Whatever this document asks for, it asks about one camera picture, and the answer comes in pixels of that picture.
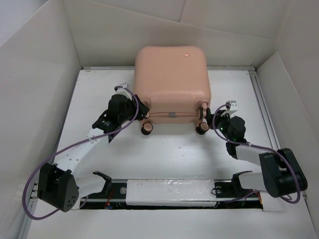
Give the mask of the pink hard-shell suitcase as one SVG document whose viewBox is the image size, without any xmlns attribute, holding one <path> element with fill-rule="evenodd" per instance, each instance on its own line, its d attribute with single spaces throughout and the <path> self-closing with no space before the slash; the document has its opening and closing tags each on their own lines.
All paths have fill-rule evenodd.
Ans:
<svg viewBox="0 0 319 239">
<path fill-rule="evenodd" d="M 203 51 L 195 46 L 141 49 L 135 61 L 134 92 L 149 108 L 141 132 L 154 124 L 195 123 L 199 135 L 209 130 L 211 89 Z"/>
</svg>

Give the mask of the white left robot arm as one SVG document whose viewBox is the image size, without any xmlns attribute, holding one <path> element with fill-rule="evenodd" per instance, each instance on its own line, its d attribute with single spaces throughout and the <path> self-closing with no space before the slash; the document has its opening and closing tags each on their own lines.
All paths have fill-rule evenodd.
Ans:
<svg viewBox="0 0 319 239">
<path fill-rule="evenodd" d="M 113 95 L 108 109 L 93 123 L 87 139 L 70 146 L 68 154 L 54 164 L 45 163 L 41 167 L 38 198 L 60 211 L 68 212 L 84 196 L 97 194 L 102 198 L 107 197 L 111 193 L 111 177 L 100 171 L 94 171 L 89 176 L 80 173 L 97 151 L 123 130 L 122 125 L 146 119 L 149 110 L 137 95 Z"/>
</svg>

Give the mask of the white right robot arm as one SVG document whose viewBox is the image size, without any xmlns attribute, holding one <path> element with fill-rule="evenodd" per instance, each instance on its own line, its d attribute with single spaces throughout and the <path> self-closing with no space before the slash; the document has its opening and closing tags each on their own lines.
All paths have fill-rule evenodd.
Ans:
<svg viewBox="0 0 319 239">
<path fill-rule="evenodd" d="M 226 141 L 228 154 L 234 159 L 260 166 L 262 191 L 290 204 L 299 202 L 308 182 L 292 150 L 274 150 L 248 142 L 245 121 L 231 114 L 230 104 L 224 104 L 214 113 L 207 108 L 205 116 L 209 128 Z"/>
</svg>

